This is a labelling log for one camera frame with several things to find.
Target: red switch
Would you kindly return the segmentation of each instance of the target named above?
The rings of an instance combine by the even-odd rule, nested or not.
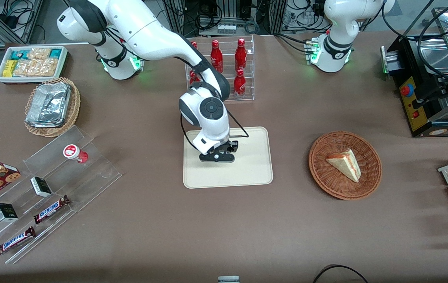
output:
[[[411,88],[409,86],[402,86],[400,88],[401,95],[407,96],[407,95],[409,95],[409,93],[411,93]]]

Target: red emergency stop button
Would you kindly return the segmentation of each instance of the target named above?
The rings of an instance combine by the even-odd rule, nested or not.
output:
[[[414,86],[412,84],[407,84],[400,88],[400,94],[404,95],[405,97],[411,97],[413,93],[414,93]]]
[[[411,92],[411,88],[409,86],[402,86],[402,88],[400,89],[400,94],[401,95],[408,95],[409,92]]]

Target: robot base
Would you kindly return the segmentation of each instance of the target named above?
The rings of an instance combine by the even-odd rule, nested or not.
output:
[[[232,186],[265,185],[273,180],[269,137],[263,127],[245,128],[249,138],[231,138],[238,140],[240,149],[234,154],[233,163],[201,162],[199,152],[184,136],[184,185],[189,189],[217,188]],[[197,136],[199,130],[187,132],[189,140]],[[230,131],[231,136],[241,135],[240,128]]]
[[[343,66],[348,62],[350,57],[350,52],[342,56],[340,59],[334,59],[331,54],[329,54],[323,47],[323,41],[327,37],[327,34],[322,34],[319,37],[314,37],[312,42],[317,42],[319,46],[314,46],[311,51],[314,54],[308,54],[310,60],[308,63],[317,66],[320,70],[324,72],[338,72],[343,68]]]

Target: green led light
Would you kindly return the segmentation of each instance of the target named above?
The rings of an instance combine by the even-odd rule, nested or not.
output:
[[[105,62],[103,62],[103,59],[101,60],[101,63],[103,64],[103,68],[105,68],[105,71],[109,72],[109,70],[107,69],[107,65],[105,64]]]
[[[312,55],[312,59],[311,59],[312,64],[316,64],[316,63],[318,63],[318,60],[319,60],[319,54],[320,54],[320,50],[317,50],[316,52],[313,53],[313,55]]]
[[[135,70],[138,70],[142,66],[140,60],[137,57],[130,57],[130,62]]]

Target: small black box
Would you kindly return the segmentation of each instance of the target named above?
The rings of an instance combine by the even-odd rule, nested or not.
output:
[[[40,195],[41,197],[50,197],[53,193],[51,188],[49,188],[49,185],[41,177],[35,176],[30,181],[31,186],[33,186],[33,189],[37,195]]]
[[[18,219],[14,207],[12,204],[0,203],[0,221],[14,222]]]

